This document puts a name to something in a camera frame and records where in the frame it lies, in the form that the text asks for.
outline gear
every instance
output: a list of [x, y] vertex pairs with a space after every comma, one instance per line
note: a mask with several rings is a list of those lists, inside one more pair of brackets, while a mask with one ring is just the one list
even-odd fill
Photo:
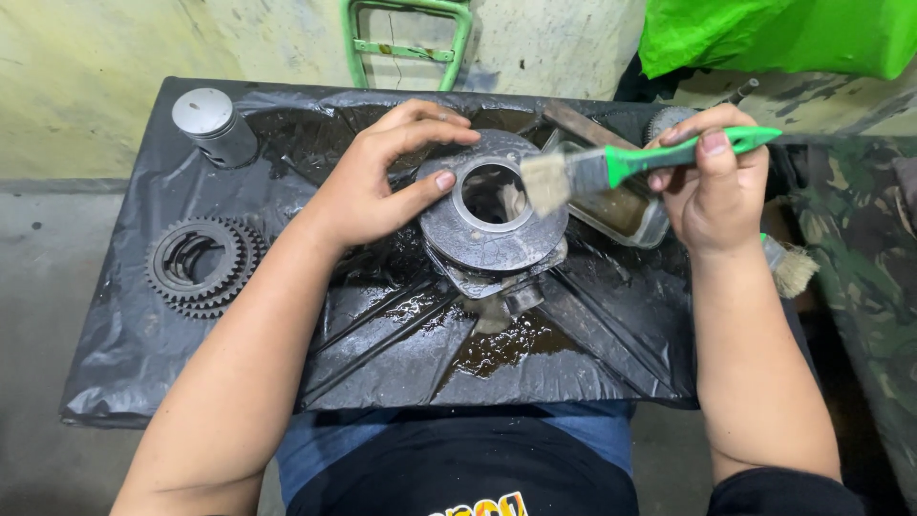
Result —
[[[222, 247], [223, 257], [201, 283], [191, 279], [194, 262], [208, 249]], [[233, 219], [195, 217], [170, 226], [153, 246], [148, 280], [179, 313], [215, 319], [254, 274], [267, 251], [260, 235]]]
[[675, 124], [687, 120], [698, 114], [699, 111], [693, 107], [672, 106], [665, 107], [656, 112], [656, 115], [649, 120], [644, 135], [644, 145], [654, 140], [662, 131], [675, 126]]

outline black t-shirt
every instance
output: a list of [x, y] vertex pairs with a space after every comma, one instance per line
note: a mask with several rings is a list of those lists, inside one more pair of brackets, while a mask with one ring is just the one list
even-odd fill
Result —
[[[520, 408], [399, 416], [303, 486], [287, 515], [637, 514], [630, 476], [543, 415]], [[708, 513], [865, 514], [830, 478], [778, 468], [726, 479]]]

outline piston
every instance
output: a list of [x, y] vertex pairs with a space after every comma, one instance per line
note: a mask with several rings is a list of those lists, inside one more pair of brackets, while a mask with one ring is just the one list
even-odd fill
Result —
[[229, 96], [217, 89], [198, 88], [179, 97], [172, 121], [217, 167], [236, 168], [258, 154], [255, 133]]
[[500, 295], [512, 315], [541, 303], [538, 275], [567, 257], [562, 208], [540, 218], [525, 195], [519, 163], [540, 150], [524, 138], [482, 129], [472, 146], [445, 146], [421, 163], [417, 179], [456, 176], [452, 192], [425, 211], [427, 254], [469, 299]]

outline green metal frame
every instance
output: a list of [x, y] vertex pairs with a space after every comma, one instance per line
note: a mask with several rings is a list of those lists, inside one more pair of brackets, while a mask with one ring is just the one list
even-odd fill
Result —
[[[471, 34], [470, 0], [340, 0], [341, 21], [344, 27], [344, 53], [350, 69], [350, 77], [357, 88], [367, 88], [366, 70], [360, 52], [372, 52], [393, 57], [410, 57], [427, 61], [446, 63], [446, 72], [439, 82], [439, 91], [447, 92], [455, 85], [459, 76], [462, 57]], [[388, 10], [419, 11], [432, 16], [452, 17], [456, 20], [456, 31], [452, 36], [452, 48], [449, 50], [425, 49], [422, 47], [403, 47], [375, 43], [359, 38], [358, 13], [360, 9], [377, 8]]]

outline brush bristles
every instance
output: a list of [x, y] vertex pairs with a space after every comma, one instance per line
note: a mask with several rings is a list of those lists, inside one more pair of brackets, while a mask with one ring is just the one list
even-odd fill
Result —
[[777, 293], [787, 299], [798, 296], [817, 272], [818, 264], [806, 254], [802, 247], [789, 246], [787, 255], [774, 271]]
[[563, 154], [525, 158], [519, 167], [525, 194], [539, 217], [556, 211], [570, 199], [570, 185]]

